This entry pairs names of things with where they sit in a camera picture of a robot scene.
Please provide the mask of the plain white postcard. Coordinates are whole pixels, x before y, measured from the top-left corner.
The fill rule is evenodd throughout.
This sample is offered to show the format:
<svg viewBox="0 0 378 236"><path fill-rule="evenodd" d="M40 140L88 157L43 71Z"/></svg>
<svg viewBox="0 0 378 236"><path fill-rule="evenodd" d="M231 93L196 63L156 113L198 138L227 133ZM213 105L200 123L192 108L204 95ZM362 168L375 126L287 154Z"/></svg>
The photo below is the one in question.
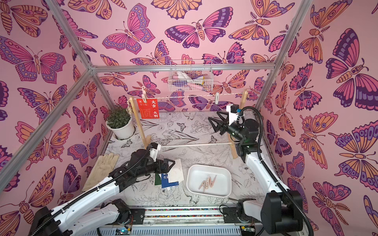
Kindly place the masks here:
<svg viewBox="0 0 378 236"><path fill-rule="evenodd" d="M184 181L184 173L182 168L181 159L176 159L174 166L168 172L168 182L169 183L180 183Z"/></svg>

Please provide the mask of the green postcard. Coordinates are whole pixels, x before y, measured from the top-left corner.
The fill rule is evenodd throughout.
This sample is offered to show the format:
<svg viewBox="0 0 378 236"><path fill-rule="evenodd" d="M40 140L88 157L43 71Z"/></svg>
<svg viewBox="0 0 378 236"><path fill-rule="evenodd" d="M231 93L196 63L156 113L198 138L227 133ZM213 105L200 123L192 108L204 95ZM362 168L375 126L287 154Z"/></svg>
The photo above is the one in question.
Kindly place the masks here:
<svg viewBox="0 0 378 236"><path fill-rule="evenodd" d="M161 174L155 173L155 186L159 186L159 185L161 185L161 183L162 183Z"/></svg>

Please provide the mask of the grey clothespin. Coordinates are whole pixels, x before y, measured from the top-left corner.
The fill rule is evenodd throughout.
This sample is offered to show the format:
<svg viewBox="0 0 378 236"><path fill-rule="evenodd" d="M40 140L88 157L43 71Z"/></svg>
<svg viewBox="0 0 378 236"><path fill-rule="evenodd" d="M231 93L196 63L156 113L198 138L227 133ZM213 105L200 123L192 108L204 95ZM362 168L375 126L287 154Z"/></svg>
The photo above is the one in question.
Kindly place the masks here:
<svg viewBox="0 0 378 236"><path fill-rule="evenodd" d="M217 93L215 94L215 104L216 104L216 105L218 105L218 103L219 103L219 97L220 97L220 94L217 92Z"/></svg>

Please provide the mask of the red postcard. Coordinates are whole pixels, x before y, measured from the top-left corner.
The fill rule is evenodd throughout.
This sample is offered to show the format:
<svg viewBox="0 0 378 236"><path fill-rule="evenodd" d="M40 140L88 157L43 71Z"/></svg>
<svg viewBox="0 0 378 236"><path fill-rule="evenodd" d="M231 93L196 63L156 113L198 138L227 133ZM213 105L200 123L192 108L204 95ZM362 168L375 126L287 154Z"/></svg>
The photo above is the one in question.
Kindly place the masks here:
<svg viewBox="0 0 378 236"><path fill-rule="evenodd" d="M141 118L146 119L159 119L159 108L157 99L137 99L137 105Z"/></svg>

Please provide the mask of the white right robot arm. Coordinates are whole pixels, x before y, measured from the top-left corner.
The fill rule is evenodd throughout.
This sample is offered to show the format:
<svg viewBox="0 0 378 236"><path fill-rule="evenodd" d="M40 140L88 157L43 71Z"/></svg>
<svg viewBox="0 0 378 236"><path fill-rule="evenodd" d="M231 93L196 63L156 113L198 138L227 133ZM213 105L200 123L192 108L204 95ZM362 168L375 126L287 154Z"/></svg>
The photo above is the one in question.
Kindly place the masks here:
<svg viewBox="0 0 378 236"><path fill-rule="evenodd" d="M218 111L217 115L208 118L213 130L220 135L227 133L236 141L237 155L253 171L265 193L262 204L240 200L241 214L258 220L270 235L302 231L307 219L303 198L298 191L290 190L266 162L260 149L264 128L259 111L253 119L244 119L240 109L235 113Z"/></svg>

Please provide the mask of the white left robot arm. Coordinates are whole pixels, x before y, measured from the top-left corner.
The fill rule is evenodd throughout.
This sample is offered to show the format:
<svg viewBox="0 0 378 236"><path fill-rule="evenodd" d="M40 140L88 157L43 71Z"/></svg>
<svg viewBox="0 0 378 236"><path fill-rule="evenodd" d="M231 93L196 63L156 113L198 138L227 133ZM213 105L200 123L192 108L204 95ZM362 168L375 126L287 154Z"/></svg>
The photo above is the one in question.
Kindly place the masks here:
<svg viewBox="0 0 378 236"><path fill-rule="evenodd" d="M169 173L175 161L158 159L157 153L152 146L139 149L132 153L129 161L90 190L53 209L43 207L36 213L29 235L77 236L110 223L131 223L131 209L123 200L105 202L135 184L140 177ZM101 203L104 207L95 210Z"/></svg>

